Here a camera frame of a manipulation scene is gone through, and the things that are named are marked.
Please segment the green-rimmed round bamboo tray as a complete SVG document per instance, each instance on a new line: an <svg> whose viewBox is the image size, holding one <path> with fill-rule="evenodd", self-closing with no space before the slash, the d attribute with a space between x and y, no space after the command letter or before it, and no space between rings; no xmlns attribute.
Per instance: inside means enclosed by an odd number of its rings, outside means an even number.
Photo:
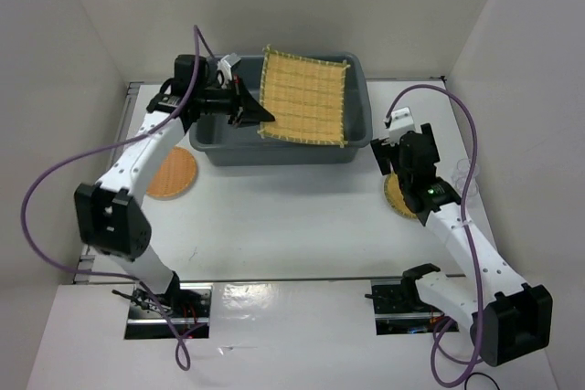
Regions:
<svg viewBox="0 0 585 390"><path fill-rule="evenodd" d="M395 174L386 176L383 184L383 193L390 208L399 216L416 220L417 216L406 206L399 188L399 180Z"/></svg>

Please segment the square bamboo mat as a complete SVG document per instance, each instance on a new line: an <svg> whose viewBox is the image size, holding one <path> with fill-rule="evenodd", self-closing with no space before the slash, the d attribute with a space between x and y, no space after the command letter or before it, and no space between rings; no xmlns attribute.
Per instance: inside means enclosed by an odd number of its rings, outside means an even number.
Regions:
<svg viewBox="0 0 585 390"><path fill-rule="evenodd" d="M345 147L348 62L303 57L270 46L263 54L260 104L274 120L260 125L260 137Z"/></svg>

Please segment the orange round woven tray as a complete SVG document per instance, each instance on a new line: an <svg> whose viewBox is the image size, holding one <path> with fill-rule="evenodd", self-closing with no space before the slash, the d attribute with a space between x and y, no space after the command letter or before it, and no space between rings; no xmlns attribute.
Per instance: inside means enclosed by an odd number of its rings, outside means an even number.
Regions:
<svg viewBox="0 0 585 390"><path fill-rule="evenodd" d="M196 181L198 166L187 149L174 147L162 162L146 194L154 199L172 199L185 193Z"/></svg>

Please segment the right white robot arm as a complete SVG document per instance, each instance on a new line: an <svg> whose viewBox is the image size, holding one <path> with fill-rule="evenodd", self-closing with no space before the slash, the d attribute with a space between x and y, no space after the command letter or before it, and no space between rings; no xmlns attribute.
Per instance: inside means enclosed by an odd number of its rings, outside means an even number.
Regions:
<svg viewBox="0 0 585 390"><path fill-rule="evenodd" d="M400 299L419 311L430 305L470 334L479 355L496 367L548 346L553 299L531 286L500 256L463 207L460 194L437 175L432 128L412 125L370 143L383 175L397 178L406 207L449 251L463 271L451 279L427 263L407 269Z"/></svg>

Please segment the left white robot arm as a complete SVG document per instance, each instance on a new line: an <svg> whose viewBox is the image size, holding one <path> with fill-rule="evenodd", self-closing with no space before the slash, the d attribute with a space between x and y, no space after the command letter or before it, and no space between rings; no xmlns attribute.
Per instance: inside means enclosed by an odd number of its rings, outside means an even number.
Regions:
<svg viewBox="0 0 585 390"><path fill-rule="evenodd" d="M225 115L234 127L274 120L237 74L240 62L237 54L228 54L213 69L204 58L179 56L174 76L146 107L137 142L95 184L80 184L74 194L82 242L150 290L149 305L161 316L179 311L182 294L178 275L150 244L144 196L166 157L201 116Z"/></svg>

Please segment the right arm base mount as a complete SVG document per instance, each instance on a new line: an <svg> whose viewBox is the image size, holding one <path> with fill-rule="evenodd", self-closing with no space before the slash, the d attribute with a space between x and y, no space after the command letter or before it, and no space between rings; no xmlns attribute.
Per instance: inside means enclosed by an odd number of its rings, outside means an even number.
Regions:
<svg viewBox="0 0 585 390"><path fill-rule="evenodd" d="M377 335L402 335L433 332L444 314L426 304L414 304L400 279L374 279L365 294L374 311Z"/></svg>

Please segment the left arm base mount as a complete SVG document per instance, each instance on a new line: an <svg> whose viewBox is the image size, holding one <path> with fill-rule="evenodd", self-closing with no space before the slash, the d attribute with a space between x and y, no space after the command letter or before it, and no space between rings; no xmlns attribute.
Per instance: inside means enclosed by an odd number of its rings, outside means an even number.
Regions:
<svg viewBox="0 0 585 390"><path fill-rule="evenodd" d="M134 288L131 293L113 289L112 294L127 301L125 340L173 339L174 335L163 317L163 311L177 332L187 339L206 339L209 336L209 317L213 286L211 283L184 283L187 301L172 307L168 301L159 298L162 309L143 291Z"/></svg>

